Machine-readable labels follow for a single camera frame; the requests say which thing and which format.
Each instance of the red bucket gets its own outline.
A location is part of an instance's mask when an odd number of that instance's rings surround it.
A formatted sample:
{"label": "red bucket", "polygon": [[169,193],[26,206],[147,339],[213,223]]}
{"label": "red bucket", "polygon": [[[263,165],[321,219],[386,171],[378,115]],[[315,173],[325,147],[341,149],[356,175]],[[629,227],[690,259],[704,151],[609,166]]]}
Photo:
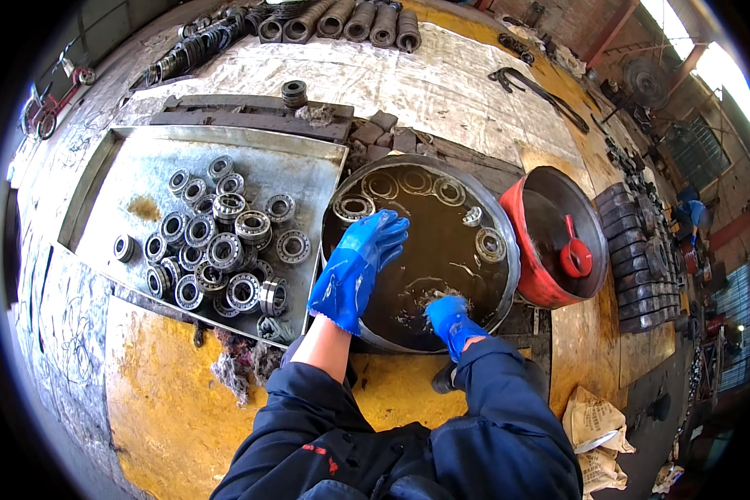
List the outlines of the red bucket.
{"label": "red bucket", "polygon": [[[598,213],[571,178],[554,167],[539,166],[500,196],[500,205],[517,235],[517,290],[525,300],[558,309],[598,294],[609,270],[609,245]],[[592,271],[583,278],[572,278],[558,268],[560,251],[569,241],[565,215],[572,215],[577,237],[592,252]]]}

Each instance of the jacket sleeve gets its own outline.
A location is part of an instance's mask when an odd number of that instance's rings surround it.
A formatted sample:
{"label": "jacket sleeve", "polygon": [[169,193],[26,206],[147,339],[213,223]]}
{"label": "jacket sleeve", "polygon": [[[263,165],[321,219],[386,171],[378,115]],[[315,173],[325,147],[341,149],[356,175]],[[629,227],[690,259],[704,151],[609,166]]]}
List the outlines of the jacket sleeve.
{"label": "jacket sleeve", "polygon": [[289,362],[272,373],[269,399],[211,498],[237,498],[289,455],[336,428],[342,385],[323,370]]}
{"label": "jacket sleeve", "polygon": [[431,435],[437,477],[458,498],[581,498],[570,440],[509,343],[486,338],[458,363],[470,411]]}

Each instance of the red steel beam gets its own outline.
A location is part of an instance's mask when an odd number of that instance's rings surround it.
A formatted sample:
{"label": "red steel beam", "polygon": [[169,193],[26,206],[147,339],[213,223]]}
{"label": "red steel beam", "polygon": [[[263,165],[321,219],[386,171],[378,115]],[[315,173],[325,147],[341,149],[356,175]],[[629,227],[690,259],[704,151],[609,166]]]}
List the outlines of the red steel beam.
{"label": "red steel beam", "polygon": [[586,51],[583,59],[586,61],[586,69],[591,68],[600,60],[600,56],[603,55],[603,51],[608,48],[614,38],[617,37],[617,33],[622,29],[622,25],[625,21],[630,18],[633,12],[639,5],[639,0],[625,0],[625,3],[617,9],[617,12],[611,16],[609,22],[605,25],[600,35],[597,35],[597,40],[594,41],[589,50]]}

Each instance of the dark blue work jacket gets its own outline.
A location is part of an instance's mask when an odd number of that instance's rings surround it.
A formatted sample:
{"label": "dark blue work jacket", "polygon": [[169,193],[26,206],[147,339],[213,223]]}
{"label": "dark blue work jacket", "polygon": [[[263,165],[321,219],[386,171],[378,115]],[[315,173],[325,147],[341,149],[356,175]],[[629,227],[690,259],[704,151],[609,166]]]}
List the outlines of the dark blue work jacket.
{"label": "dark blue work jacket", "polygon": [[349,423],[350,395],[339,382],[286,363],[272,373],[269,401],[211,498],[580,500],[570,441],[509,343],[470,345],[456,385],[466,392],[466,416],[435,430],[415,422],[375,433],[363,418]]}

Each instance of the oil stain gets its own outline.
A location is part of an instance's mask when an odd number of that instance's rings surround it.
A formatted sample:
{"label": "oil stain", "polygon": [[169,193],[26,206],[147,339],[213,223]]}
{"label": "oil stain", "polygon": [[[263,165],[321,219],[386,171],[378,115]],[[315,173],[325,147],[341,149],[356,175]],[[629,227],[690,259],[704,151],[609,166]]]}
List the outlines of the oil stain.
{"label": "oil stain", "polygon": [[130,201],[126,210],[143,221],[157,223],[161,220],[161,213],[158,206],[150,196],[136,196]]}

